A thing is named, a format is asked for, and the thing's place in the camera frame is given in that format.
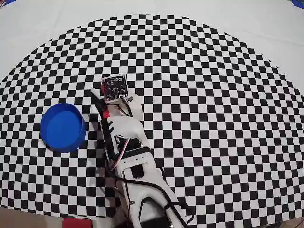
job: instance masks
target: checkerboard mat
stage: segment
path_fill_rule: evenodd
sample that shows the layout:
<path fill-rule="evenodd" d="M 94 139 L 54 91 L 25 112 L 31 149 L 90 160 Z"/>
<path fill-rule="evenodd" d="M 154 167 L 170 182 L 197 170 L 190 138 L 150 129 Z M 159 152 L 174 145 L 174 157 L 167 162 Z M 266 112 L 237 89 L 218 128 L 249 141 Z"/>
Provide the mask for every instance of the checkerboard mat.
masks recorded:
<path fill-rule="evenodd" d="M 255 227 L 302 216 L 304 98 L 245 43 L 185 17 L 128 15 L 51 40 L 0 84 L 0 204 L 53 216 L 113 216 L 90 89 L 127 74 L 169 186 L 193 227 Z M 74 104 L 86 121 L 73 152 L 50 151 L 43 113 Z"/>

